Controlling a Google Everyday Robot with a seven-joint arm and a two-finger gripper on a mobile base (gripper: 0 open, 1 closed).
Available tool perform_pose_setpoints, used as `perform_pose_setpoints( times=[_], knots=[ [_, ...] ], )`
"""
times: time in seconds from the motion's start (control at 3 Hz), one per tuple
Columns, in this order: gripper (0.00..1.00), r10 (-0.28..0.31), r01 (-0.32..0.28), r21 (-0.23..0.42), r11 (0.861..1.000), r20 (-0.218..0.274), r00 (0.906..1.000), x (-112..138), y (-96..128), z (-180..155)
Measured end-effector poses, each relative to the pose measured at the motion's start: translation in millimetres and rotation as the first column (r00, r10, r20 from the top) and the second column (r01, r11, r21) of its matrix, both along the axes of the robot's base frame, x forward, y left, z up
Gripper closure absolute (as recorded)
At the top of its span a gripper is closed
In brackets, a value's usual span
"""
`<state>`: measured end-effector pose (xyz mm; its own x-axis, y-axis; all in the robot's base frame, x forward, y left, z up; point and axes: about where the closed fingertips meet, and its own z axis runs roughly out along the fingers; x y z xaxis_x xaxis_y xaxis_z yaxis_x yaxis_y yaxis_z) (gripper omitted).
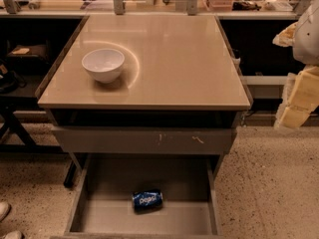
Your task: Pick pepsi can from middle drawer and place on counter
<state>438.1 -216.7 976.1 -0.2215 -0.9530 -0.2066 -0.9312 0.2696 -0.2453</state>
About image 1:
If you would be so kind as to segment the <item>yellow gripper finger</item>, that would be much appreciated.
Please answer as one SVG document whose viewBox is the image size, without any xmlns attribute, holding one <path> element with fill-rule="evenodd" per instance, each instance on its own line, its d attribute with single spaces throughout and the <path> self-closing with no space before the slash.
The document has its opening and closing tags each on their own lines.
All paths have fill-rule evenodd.
<svg viewBox="0 0 319 239">
<path fill-rule="evenodd" d="M 319 107 L 319 67 L 306 66 L 298 74 L 289 73 L 276 113 L 276 129 L 301 127 Z"/>
<path fill-rule="evenodd" d="M 294 45 L 294 34 L 296 30 L 297 23 L 292 23 L 279 34 L 277 34 L 272 43 L 280 47 L 292 47 Z"/>
</svg>

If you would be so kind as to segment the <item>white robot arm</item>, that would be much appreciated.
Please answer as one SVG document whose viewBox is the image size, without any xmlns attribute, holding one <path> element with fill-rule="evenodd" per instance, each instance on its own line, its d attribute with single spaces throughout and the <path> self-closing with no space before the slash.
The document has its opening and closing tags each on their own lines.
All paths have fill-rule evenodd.
<svg viewBox="0 0 319 239">
<path fill-rule="evenodd" d="M 319 0 L 297 22 L 277 34 L 273 44 L 291 47 L 293 58 L 305 65 L 298 74 L 289 73 L 276 113 L 277 130 L 300 128 L 319 107 Z"/>
</svg>

